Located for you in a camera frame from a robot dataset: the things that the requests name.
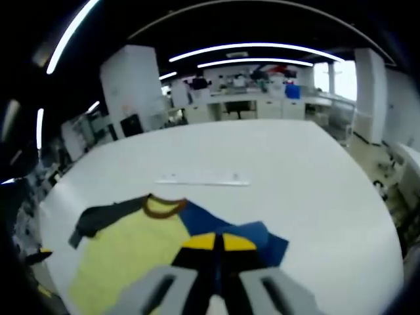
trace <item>window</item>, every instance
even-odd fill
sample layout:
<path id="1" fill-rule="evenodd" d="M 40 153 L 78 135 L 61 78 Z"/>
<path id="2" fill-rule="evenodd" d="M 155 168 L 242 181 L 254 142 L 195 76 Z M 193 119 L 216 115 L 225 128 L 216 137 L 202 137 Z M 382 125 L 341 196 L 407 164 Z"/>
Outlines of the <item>window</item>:
<path id="1" fill-rule="evenodd" d="M 322 62 L 314 65 L 314 85 L 322 92 L 329 92 L 328 63 Z"/>
<path id="2" fill-rule="evenodd" d="M 351 99 L 357 99 L 356 64 L 353 60 L 334 62 L 335 94 Z"/>

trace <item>yellow cloth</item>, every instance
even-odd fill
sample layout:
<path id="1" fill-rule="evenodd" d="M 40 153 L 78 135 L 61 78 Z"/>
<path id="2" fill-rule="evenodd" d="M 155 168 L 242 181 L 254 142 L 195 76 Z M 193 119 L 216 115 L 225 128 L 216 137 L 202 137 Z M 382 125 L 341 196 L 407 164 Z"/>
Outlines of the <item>yellow cloth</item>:
<path id="1" fill-rule="evenodd" d="M 167 212 L 174 205 L 148 200 L 149 209 Z M 114 305 L 124 287 L 155 266 L 171 264 L 190 235 L 178 215 L 153 219 L 137 211 L 89 240 L 69 288 L 82 315 L 97 315 Z"/>

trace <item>white wall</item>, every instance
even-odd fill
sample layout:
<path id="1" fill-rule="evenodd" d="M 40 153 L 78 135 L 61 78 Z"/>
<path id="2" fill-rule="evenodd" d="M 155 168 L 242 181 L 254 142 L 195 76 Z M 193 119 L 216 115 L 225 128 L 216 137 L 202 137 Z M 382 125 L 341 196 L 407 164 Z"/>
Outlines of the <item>white wall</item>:
<path id="1" fill-rule="evenodd" d="M 420 96 L 412 79 L 395 70 L 387 69 L 388 114 L 384 140 L 388 143 L 412 142 L 420 150 Z"/>
<path id="2" fill-rule="evenodd" d="M 307 87 L 314 87 L 314 67 L 304 67 L 300 68 L 300 71 L 297 73 L 299 79 L 299 85 L 304 85 Z"/>
<path id="3" fill-rule="evenodd" d="M 356 49 L 357 111 L 354 131 L 370 143 L 380 144 L 387 115 L 385 63 L 369 48 Z"/>
<path id="4" fill-rule="evenodd" d="M 80 136 L 73 130 L 71 121 L 66 121 L 61 125 L 61 136 L 72 161 L 77 161 L 83 155 L 83 145 Z"/>
<path id="5" fill-rule="evenodd" d="M 160 127 L 153 115 L 165 106 L 154 48 L 124 46 L 101 65 L 100 80 L 118 138 L 124 138 L 120 121 L 132 114 L 138 114 L 144 131 Z"/>

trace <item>white table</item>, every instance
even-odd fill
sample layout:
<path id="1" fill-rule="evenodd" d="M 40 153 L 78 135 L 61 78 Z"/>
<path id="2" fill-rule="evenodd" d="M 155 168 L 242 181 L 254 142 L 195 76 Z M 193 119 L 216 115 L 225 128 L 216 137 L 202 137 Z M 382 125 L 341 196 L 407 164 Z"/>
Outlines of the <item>white table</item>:
<path id="1" fill-rule="evenodd" d="M 305 104 L 312 104 L 317 106 L 331 107 L 333 104 L 332 100 L 318 96 L 304 96 L 302 99 Z"/>
<path id="2" fill-rule="evenodd" d="M 179 169 L 235 170 L 246 187 L 156 184 Z M 71 314 L 79 263 L 68 238 L 87 207 L 153 192 L 186 197 L 236 224 L 262 220 L 289 240 L 280 268 L 327 314 L 378 314 L 403 284 L 400 244 L 385 204 L 354 160 L 312 122 L 223 121 L 132 136 L 95 148 L 41 204 L 47 264 Z"/>

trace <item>dark gray sleeve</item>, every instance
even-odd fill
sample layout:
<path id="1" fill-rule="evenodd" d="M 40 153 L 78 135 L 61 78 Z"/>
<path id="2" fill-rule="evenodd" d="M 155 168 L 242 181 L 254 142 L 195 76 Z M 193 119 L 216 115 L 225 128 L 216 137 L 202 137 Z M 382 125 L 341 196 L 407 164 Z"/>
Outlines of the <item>dark gray sleeve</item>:
<path id="1" fill-rule="evenodd" d="M 68 240 L 68 243 L 74 248 L 77 249 L 77 246 L 79 246 L 79 243 L 81 242 L 82 235 L 77 231 L 77 229 L 74 230 L 73 234 L 70 236 L 70 239 Z"/>

